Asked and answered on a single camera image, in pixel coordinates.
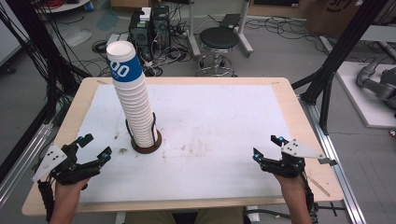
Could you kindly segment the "white power strip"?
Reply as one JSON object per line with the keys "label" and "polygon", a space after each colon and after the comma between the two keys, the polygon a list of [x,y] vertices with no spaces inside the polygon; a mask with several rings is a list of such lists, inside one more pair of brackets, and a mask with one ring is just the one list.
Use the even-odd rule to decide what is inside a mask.
{"label": "white power strip", "polygon": [[323,35],[321,35],[321,36],[319,37],[319,39],[320,39],[321,43],[323,44],[324,48],[325,48],[329,53],[331,53],[331,52],[332,52],[332,49],[333,49],[333,46],[332,46],[332,44],[330,43],[329,39],[328,39],[326,36],[323,36]]}

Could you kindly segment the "person's khaki trousers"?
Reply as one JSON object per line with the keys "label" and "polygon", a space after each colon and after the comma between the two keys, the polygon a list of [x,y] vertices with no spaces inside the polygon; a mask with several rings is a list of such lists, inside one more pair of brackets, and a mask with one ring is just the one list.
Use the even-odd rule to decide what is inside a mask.
{"label": "person's khaki trousers", "polygon": [[124,224],[251,224],[241,207],[200,209],[198,212],[151,211],[127,213]]}

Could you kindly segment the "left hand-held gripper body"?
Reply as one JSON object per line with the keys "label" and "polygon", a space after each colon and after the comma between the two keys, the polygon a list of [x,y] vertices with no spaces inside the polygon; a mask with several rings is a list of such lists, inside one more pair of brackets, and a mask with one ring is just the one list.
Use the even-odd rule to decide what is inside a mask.
{"label": "left hand-held gripper body", "polygon": [[78,164],[78,144],[58,147],[52,144],[39,163],[32,177],[34,182],[45,175],[55,178],[61,185],[73,185],[84,179],[100,174],[102,164],[99,160]]}

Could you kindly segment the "teal sheet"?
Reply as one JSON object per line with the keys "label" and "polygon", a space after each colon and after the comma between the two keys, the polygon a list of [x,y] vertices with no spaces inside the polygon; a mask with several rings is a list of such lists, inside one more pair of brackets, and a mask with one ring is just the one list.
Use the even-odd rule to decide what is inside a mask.
{"label": "teal sheet", "polygon": [[112,27],[115,27],[119,22],[120,18],[114,14],[112,11],[105,11],[100,18],[100,20],[96,23],[96,27],[101,31],[108,31]]}

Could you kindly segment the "person's right hand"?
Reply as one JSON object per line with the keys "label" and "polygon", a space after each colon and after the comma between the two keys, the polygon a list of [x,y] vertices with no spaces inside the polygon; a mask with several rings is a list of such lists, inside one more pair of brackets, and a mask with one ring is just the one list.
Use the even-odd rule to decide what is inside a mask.
{"label": "person's right hand", "polygon": [[281,175],[275,175],[280,184],[283,194],[297,194],[305,192],[304,181],[300,177],[287,178]]}

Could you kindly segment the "brown cup holder black rods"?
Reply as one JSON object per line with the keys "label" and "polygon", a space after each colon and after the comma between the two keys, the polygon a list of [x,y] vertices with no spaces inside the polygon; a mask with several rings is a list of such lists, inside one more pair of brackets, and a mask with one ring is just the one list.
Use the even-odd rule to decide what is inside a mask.
{"label": "brown cup holder black rods", "polygon": [[128,120],[125,120],[125,126],[126,126],[126,129],[127,129],[127,132],[128,132],[128,134],[129,134],[129,136],[131,137],[131,145],[132,145],[132,148],[133,148],[137,153],[140,153],[140,154],[150,154],[150,153],[153,153],[153,152],[155,152],[155,151],[161,146],[161,144],[162,144],[162,140],[163,140],[162,134],[161,134],[161,133],[157,130],[157,128],[156,128],[156,115],[155,115],[155,113],[152,113],[152,117],[153,117],[153,121],[152,121],[152,124],[151,124],[151,127],[150,127],[150,133],[151,133],[151,138],[152,138],[153,144],[152,144],[150,147],[141,147],[141,146],[139,146],[139,145],[136,143],[136,141],[135,141],[135,139],[134,139],[134,135],[133,135],[133,133],[132,133],[130,127],[129,127]]}

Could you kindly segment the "thin wooden stick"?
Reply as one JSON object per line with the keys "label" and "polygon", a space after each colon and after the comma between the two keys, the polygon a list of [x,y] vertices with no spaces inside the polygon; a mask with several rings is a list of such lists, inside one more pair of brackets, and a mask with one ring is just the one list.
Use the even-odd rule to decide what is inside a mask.
{"label": "thin wooden stick", "polygon": [[327,197],[331,197],[331,193],[329,192],[329,184],[328,183],[321,183],[318,182],[315,178],[309,176],[308,180],[312,182],[318,189],[321,190],[323,194],[325,194]]}

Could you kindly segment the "white table mat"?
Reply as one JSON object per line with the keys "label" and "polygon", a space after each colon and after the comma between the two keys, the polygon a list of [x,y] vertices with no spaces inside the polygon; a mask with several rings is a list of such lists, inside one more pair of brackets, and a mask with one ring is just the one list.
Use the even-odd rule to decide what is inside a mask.
{"label": "white table mat", "polygon": [[289,130],[269,85],[148,85],[162,135],[151,154],[132,148],[116,91],[101,85],[79,128],[92,141],[78,161],[110,147],[110,161],[82,192],[84,203],[161,202],[277,196],[275,178],[252,155],[279,159],[272,135]]}

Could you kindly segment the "white metal stand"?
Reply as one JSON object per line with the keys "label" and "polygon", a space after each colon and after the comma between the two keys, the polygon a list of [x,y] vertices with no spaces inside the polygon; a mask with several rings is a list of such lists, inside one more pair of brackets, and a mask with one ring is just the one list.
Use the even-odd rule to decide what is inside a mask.
{"label": "white metal stand", "polygon": [[[197,41],[194,36],[194,0],[188,0],[189,3],[189,29],[187,30],[187,38],[190,44],[191,52],[195,58],[201,56],[201,51],[198,47]],[[239,44],[249,57],[253,52],[253,47],[250,46],[247,38],[244,35],[245,22],[248,15],[250,0],[243,0],[241,9],[241,18],[239,24],[233,28],[239,38]]]}

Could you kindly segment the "stack of paper cups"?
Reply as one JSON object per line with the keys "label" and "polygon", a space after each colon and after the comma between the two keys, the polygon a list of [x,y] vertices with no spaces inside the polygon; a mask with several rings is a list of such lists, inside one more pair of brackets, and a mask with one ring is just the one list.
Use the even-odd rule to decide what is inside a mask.
{"label": "stack of paper cups", "polygon": [[134,45],[128,41],[115,41],[106,47],[106,55],[113,85],[135,144],[138,147],[153,147],[158,134],[146,77]]}

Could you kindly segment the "grey desk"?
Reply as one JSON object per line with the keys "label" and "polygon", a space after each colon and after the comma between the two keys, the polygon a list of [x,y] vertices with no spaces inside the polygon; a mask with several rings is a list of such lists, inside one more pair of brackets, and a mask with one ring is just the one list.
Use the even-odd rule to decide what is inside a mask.
{"label": "grey desk", "polygon": [[361,40],[383,41],[396,43],[396,27],[371,25],[361,37]]}

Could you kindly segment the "black round stool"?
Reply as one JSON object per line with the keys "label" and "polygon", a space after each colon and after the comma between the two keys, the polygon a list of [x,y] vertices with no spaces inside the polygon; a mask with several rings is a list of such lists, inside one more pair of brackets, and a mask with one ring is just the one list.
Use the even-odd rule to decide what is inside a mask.
{"label": "black round stool", "polygon": [[238,45],[237,34],[229,28],[211,27],[199,34],[199,45],[208,51],[199,58],[195,75],[212,77],[235,77],[233,64],[225,53],[232,52]]}

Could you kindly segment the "clear plastic sheet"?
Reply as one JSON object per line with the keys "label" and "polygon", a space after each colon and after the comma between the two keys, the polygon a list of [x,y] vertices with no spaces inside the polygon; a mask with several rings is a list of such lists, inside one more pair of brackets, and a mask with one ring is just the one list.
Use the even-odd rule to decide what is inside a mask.
{"label": "clear plastic sheet", "polygon": [[78,26],[66,26],[61,28],[60,35],[69,47],[74,48],[88,41],[92,37],[92,32]]}

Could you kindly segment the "white round table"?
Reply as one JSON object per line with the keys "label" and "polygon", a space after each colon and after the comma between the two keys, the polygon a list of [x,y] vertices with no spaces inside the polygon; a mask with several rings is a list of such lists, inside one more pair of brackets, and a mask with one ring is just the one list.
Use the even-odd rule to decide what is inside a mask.
{"label": "white round table", "polygon": [[53,0],[54,5],[48,6],[45,4],[44,0],[42,0],[38,5],[34,6],[34,9],[38,13],[58,13],[65,12],[68,10],[76,9],[78,7],[83,7],[91,0],[78,0],[77,3],[68,4],[66,0]]}

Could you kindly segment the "person's left hand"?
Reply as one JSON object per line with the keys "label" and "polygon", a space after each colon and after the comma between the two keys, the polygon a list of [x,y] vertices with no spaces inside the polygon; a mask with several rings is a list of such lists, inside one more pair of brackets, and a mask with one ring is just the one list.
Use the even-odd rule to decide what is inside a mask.
{"label": "person's left hand", "polygon": [[56,203],[76,203],[79,201],[81,191],[87,186],[89,178],[78,181],[72,185],[62,185],[56,183],[55,202]]}

